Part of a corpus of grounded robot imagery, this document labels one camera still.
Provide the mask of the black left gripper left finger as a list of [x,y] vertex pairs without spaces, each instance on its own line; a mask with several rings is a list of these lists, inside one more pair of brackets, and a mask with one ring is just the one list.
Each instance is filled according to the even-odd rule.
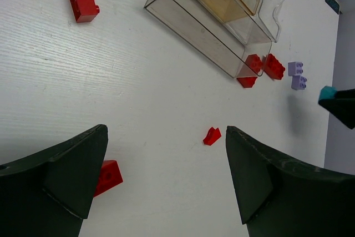
[[1,236],[78,236],[88,218],[108,128],[1,165]]

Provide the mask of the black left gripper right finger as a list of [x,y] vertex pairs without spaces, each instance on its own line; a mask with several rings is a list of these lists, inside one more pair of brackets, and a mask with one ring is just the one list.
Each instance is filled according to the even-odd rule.
[[354,176],[305,163],[237,127],[226,152],[249,236],[353,236]]

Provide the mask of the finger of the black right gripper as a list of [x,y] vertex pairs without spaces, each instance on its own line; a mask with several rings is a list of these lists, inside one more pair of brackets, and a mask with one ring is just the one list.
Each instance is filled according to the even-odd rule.
[[354,129],[354,89],[338,90],[335,99],[318,101],[349,129]]

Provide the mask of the small cyan lego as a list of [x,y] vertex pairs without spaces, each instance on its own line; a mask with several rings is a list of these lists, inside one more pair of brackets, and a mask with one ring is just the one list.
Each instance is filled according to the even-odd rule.
[[324,86],[320,91],[318,101],[335,99],[337,92],[338,90],[335,87]]

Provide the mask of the lilac lego front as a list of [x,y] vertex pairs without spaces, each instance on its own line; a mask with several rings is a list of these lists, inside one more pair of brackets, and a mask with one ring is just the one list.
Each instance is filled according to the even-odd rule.
[[302,75],[294,75],[292,77],[291,88],[294,90],[305,90],[307,85],[307,78]]

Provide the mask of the lilac lego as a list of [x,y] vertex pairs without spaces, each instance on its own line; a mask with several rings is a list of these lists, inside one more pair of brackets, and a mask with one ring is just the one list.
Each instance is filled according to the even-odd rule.
[[303,63],[302,62],[288,62],[288,76],[302,75]]
[[307,85],[307,78],[302,75],[294,75],[292,77],[291,88],[294,90],[305,90]]

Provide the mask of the lilac lego back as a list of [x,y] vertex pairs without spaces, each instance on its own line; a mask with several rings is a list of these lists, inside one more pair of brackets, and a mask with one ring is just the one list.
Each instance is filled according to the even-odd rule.
[[302,62],[288,62],[288,76],[302,75],[303,63]]

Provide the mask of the large red lego brick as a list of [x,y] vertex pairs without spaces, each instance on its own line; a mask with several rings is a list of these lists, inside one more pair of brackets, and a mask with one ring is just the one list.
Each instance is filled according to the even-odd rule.
[[106,192],[107,190],[121,184],[121,175],[118,162],[116,160],[103,161],[94,197]]

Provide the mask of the red lego brick right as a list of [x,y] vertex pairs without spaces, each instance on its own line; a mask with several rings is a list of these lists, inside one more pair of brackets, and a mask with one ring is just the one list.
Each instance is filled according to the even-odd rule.
[[273,54],[268,54],[265,59],[264,72],[274,80],[281,80],[286,68],[278,61]]

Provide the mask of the small red slope lego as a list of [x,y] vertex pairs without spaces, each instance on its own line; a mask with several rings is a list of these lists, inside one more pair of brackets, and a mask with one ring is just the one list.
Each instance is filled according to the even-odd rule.
[[220,138],[221,138],[221,132],[219,128],[211,127],[202,142],[204,145],[211,146]]

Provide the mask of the red lego beside front bin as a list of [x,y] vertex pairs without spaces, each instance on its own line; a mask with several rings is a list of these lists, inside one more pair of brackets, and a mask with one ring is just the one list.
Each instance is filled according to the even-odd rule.
[[236,80],[243,88],[252,88],[262,72],[263,62],[257,54],[250,54],[241,68]]

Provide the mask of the blue corner label right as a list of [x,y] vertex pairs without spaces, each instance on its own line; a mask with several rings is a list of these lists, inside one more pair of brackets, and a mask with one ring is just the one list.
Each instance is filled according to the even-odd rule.
[[340,10],[340,5],[336,0],[324,0],[338,15],[342,12]]

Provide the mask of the long clear front bin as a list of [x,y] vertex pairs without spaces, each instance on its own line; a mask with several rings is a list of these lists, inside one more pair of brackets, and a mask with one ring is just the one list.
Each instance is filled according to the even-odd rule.
[[272,42],[242,44],[201,0],[147,0],[144,8],[230,77],[237,78],[250,54],[263,62],[262,76]]

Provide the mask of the small red lego block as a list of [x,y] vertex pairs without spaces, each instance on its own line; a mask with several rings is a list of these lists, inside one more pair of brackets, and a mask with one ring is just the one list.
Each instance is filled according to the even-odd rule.
[[100,12],[95,0],[70,0],[70,4],[77,23],[89,23]]

